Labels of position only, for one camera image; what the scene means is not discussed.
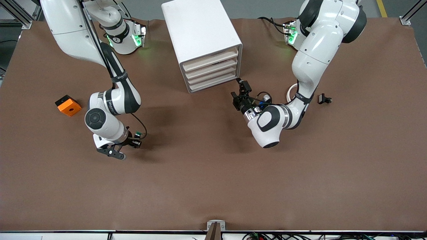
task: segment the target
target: orange cube with hole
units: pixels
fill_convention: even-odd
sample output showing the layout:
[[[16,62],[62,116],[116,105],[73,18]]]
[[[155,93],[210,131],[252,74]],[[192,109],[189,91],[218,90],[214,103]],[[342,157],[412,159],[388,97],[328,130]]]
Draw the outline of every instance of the orange cube with hole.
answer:
[[[63,98],[55,102],[58,109],[65,115],[73,116],[78,111],[82,109],[82,107],[68,95],[65,95]]]

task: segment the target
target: black small object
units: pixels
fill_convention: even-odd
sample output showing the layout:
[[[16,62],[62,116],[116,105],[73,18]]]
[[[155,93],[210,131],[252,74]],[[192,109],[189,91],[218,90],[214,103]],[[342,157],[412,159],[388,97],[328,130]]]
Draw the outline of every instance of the black small object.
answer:
[[[141,135],[138,133],[135,133],[133,138],[141,139]],[[132,140],[130,143],[128,143],[128,145],[133,147],[133,148],[140,148],[141,147],[141,140]]]
[[[102,148],[102,149],[97,149],[98,152],[107,155],[107,157],[113,157],[113,158],[117,158],[119,160],[123,160],[125,158],[125,155],[120,151],[120,148],[116,151],[114,150],[115,145],[109,147],[109,148]]]
[[[63,96],[60,100],[58,100],[58,101],[56,101],[55,102],[55,105],[57,106],[57,107],[59,107],[59,105],[61,105],[62,103],[64,103],[65,101],[67,101],[68,99],[71,99],[71,100],[73,100],[74,102],[77,102],[76,100],[74,100],[72,97],[70,97],[70,96],[68,96],[68,95],[65,95],[65,96]]]
[[[238,97],[235,92],[231,93],[231,96],[233,97],[233,105],[236,110],[241,111],[244,114],[247,110],[253,107],[252,100],[247,97],[244,97],[249,96],[249,93],[252,92],[252,88],[249,85],[248,81],[243,81],[240,78],[237,78],[236,81],[239,83],[240,97]]]
[[[327,104],[329,104],[329,103],[331,103],[332,102],[332,98],[330,98],[330,97],[325,97],[325,94],[320,94],[319,95],[319,101],[318,101],[318,103],[319,104],[322,104],[322,103],[327,103]]]

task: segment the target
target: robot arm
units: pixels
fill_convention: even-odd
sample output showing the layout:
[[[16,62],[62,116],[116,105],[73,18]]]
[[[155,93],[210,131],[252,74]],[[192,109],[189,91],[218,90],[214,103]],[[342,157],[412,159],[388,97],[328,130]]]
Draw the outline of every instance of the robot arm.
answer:
[[[110,46],[119,54],[130,54],[143,47],[146,26],[132,19],[123,19],[114,5],[122,0],[91,0],[85,2],[85,8],[107,33]]]
[[[94,133],[95,145],[99,152],[118,159],[125,155],[116,145],[139,147],[140,134],[132,138],[128,127],[115,115],[134,113],[141,105],[138,91],[112,49],[101,42],[93,24],[79,0],[42,0],[46,22],[61,50],[76,59],[98,63],[108,70],[115,86],[104,92],[91,95],[86,126]]]
[[[279,143],[282,129],[300,124],[319,81],[340,44],[356,39],[366,25],[366,15],[355,0],[305,0],[297,21],[286,26],[287,44],[298,50],[292,71],[298,80],[294,99],[287,104],[246,104],[248,83],[238,79],[241,94],[232,93],[234,106],[242,111],[258,144],[269,148]]]

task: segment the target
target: brown mat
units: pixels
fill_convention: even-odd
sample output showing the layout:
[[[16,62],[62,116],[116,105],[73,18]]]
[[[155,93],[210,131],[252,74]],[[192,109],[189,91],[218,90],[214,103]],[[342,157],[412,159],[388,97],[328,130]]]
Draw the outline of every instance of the brown mat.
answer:
[[[232,20],[243,42],[241,77],[284,102],[295,51],[262,20]],[[119,56],[149,136],[126,161],[95,150],[84,107],[111,86],[107,71],[73,59],[46,23],[23,31],[0,88],[0,229],[427,229],[427,70],[412,28],[369,19],[342,45],[301,125],[260,148],[231,104],[232,81],[189,94],[161,20],[147,49]],[[131,115],[119,116],[131,130]]]

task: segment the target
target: floor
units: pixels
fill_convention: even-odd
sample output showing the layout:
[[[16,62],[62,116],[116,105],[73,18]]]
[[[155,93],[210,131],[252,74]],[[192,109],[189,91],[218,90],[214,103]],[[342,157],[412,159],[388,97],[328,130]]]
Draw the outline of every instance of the floor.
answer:
[[[169,0],[150,0],[141,4],[139,0],[127,0],[125,4],[133,17],[139,19],[163,19],[161,4]],[[297,16],[299,8],[304,0],[222,0],[225,10],[230,18],[257,18],[260,16],[282,18]],[[381,17],[377,1],[361,0],[363,9],[369,18]],[[417,0],[382,0],[389,17],[398,17],[406,13]],[[8,13],[0,8],[0,19],[9,18]],[[412,27],[415,30],[415,38],[422,55],[427,56],[427,7],[421,9],[412,19]],[[16,41],[20,35],[20,27],[0,27],[0,68],[7,69],[10,58],[15,49]]]

